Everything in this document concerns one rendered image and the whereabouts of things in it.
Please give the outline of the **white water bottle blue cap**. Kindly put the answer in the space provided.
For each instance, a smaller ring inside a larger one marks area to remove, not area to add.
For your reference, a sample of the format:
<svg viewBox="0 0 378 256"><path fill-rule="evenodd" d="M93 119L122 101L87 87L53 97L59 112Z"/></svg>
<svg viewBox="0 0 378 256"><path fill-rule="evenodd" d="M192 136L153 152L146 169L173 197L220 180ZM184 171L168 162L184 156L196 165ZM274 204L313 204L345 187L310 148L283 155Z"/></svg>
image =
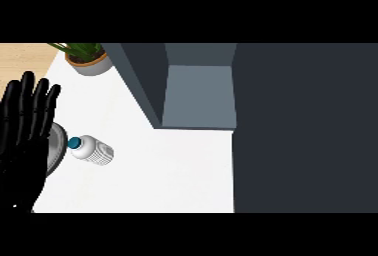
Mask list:
<svg viewBox="0 0 378 256"><path fill-rule="evenodd" d="M113 159L112 147L90 135L72 137L68 140L68 148L77 159L99 166L109 164Z"/></svg>

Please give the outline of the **dark grey cabinet door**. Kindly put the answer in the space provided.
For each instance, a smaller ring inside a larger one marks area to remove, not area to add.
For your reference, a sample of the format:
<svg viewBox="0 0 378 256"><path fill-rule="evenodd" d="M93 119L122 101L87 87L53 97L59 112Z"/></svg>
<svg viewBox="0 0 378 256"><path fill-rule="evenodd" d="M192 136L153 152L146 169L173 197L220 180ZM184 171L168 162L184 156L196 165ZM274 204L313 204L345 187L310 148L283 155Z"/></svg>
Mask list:
<svg viewBox="0 0 378 256"><path fill-rule="evenodd" d="M242 43L237 212L378 212L378 43Z"/></svg>

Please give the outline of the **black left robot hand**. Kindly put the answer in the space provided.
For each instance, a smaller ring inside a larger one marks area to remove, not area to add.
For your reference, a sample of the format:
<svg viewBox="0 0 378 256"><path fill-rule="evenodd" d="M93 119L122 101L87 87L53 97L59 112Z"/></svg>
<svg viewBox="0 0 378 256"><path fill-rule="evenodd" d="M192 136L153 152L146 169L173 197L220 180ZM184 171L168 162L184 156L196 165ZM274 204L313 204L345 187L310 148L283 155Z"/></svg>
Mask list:
<svg viewBox="0 0 378 256"><path fill-rule="evenodd" d="M60 86L25 71L0 99L0 215L28 214L47 177L50 128Z"/></svg>

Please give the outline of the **grey round plate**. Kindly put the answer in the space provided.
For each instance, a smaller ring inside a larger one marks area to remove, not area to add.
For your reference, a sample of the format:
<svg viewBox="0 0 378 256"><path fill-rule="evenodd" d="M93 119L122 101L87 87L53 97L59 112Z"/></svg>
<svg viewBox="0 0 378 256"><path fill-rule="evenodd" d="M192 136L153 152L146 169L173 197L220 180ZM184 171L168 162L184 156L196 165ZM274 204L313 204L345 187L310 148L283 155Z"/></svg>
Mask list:
<svg viewBox="0 0 378 256"><path fill-rule="evenodd" d="M68 134L63 127L57 124L51 124L50 137L48 137L48 155L47 155L47 172L50 175L57 168L62 159L65 157L68 148Z"/></svg>

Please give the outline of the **dark grey open cabinet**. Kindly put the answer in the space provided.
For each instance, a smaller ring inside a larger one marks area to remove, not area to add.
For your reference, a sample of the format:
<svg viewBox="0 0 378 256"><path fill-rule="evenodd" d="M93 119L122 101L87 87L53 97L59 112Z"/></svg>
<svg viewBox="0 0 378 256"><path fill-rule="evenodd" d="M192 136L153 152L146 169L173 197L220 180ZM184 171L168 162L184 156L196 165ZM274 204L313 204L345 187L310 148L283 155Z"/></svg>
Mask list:
<svg viewBox="0 0 378 256"><path fill-rule="evenodd" d="M153 128L236 128L233 43L106 43L103 48Z"/></svg>

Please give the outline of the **green plant in grey pot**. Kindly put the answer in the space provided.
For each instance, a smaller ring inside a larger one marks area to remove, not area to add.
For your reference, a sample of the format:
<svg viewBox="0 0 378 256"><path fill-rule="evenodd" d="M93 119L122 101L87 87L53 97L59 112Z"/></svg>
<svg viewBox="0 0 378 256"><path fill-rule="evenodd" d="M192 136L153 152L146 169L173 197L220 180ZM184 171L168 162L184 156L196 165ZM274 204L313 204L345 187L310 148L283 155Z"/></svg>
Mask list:
<svg viewBox="0 0 378 256"><path fill-rule="evenodd" d="M112 61L100 43L50 43L65 54L65 60L78 74L97 76L112 67Z"/></svg>

